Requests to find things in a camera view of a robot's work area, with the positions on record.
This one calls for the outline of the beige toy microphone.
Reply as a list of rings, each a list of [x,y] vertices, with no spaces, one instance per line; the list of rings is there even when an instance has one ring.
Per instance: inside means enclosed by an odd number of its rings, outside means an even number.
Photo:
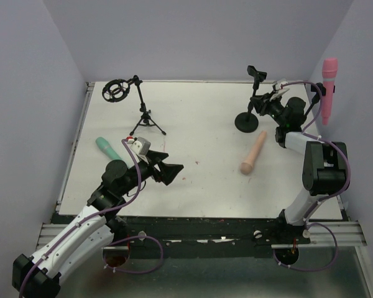
[[[252,146],[249,154],[245,158],[245,160],[240,165],[240,172],[244,175],[248,175],[252,172],[256,159],[259,156],[259,153],[264,145],[265,139],[267,138],[267,132],[261,131],[259,136],[257,137],[256,142]]]

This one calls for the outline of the black front mounting rail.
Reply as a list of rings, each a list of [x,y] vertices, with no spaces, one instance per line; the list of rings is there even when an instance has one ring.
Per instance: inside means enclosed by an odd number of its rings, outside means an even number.
[[[124,217],[108,256],[134,259],[269,258],[275,247],[309,244],[282,219]]]

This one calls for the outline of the pink toy microphone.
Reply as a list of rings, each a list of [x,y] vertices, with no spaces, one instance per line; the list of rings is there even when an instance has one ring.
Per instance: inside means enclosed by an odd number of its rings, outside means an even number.
[[[322,124],[328,125],[331,117],[331,109],[333,104],[334,82],[338,72],[338,59],[335,57],[326,58],[323,61],[322,77],[323,87],[326,89],[326,94],[323,96],[321,108]]]

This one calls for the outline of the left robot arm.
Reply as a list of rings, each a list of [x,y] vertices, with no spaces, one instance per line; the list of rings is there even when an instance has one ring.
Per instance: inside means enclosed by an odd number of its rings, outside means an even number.
[[[110,161],[80,213],[48,244],[13,262],[12,286],[20,297],[56,297],[76,268],[121,233],[117,213],[128,205],[124,199],[128,192],[140,192],[149,178],[166,186],[173,182],[183,165],[166,164],[167,157],[149,150],[146,159],[132,167],[122,160]]]

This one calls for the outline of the aluminium side frame rail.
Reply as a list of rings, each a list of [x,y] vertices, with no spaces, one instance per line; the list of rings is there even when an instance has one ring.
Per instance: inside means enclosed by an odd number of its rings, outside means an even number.
[[[81,115],[80,115],[80,118],[78,120],[78,125],[76,127],[75,136],[74,136],[73,141],[71,143],[70,156],[68,158],[67,167],[66,167],[66,170],[65,170],[64,177],[62,179],[60,192],[59,192],[59,195],[57,197],[55,207],[54,207],[54,212],[53,212],[52,216],[54,216],[60,210],[60,206],[62,204],[63,196],[64,196],[64,193],[65,193],[65,190],[66,190],[68,178],[69,178],[69,175],[70,175],[71,167],[72,167],[73,160],[74,160],[74,157],[75,157],[75,152],[76,152],[76,149],[77,149],[77,146],[78,146],[78,142],[79,142],[81,131],[82,131],[82,128],[83,128],[83,124],[84,124],[84,121],[85,121],[86,113],[88,111],[88,106],[90,104],[90,100],[91,100],[91,96],[92,96],[92,93],[93,93],[93,90],[94,90],[94,86],[95,86],[95,82],[86,82],[86,93],[85,93],[85,99],[83,101],[83,107],[82,107],[82,110],[81,110]]]

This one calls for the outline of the black round-base mic stand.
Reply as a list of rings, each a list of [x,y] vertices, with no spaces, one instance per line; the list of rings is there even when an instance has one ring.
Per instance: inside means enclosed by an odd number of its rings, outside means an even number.
[[[305,115],[310,113],[315,104],[321,103],[322,124],[328,125],[333,104],[333,93],[335,91],[334,81],[324,81],[323,83],[317,83],[316,86],[320,89],[323,100],[320,100],[320,95],[318,94],[316,88],[311,86],[311,92],[314,92],[315,95],[313,96],[311,104],[308,110],[305,112]]]

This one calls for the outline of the mint green toy microphone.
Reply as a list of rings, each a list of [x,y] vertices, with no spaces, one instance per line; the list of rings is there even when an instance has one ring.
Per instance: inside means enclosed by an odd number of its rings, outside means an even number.
[[[121,157],[105,138],[98,137],[95,140],[95,143],[100,151],[103,152],[110,160],[121,160]]]

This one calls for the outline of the black tripod shock-mount stand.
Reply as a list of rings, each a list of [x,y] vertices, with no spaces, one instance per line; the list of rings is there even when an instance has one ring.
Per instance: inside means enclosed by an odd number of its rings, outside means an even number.
[[[144,102],[144,98],[142,96],[142,92],[140,89],[140,85],[143,81],[137,76],[134,75],[130,79],[114,79],[106,83],[102,89],[101,95],[106,102],[110,103],[117,103],[123,101],[126,97],[128,97],[131,86],[134,85],[137,88],[137,93],[139,95],[140,100],[140,109],[141,112],[140,119],[138,123],[134,126],[134,128],[130,132],[130,136],[133,136],[136,132],[138,127],[156,127],[160,131],[160,133],[164,136],[167,133],[160,128],[160,126],[153,121],[151,117],[151,110],[146,107]]]

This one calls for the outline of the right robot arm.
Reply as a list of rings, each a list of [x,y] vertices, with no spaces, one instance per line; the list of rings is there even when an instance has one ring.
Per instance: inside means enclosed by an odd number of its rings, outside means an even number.
[[[280,147],[303,155],[303,188],[280,216],[287,225],[302,227],[327,199],[349,186],[346,145],[326,142],[303,133],[306,102],[291,97],[285,106],[274,93],[255,95],[249,106],[259,115],[269,115],[277,124],[275,141]]]

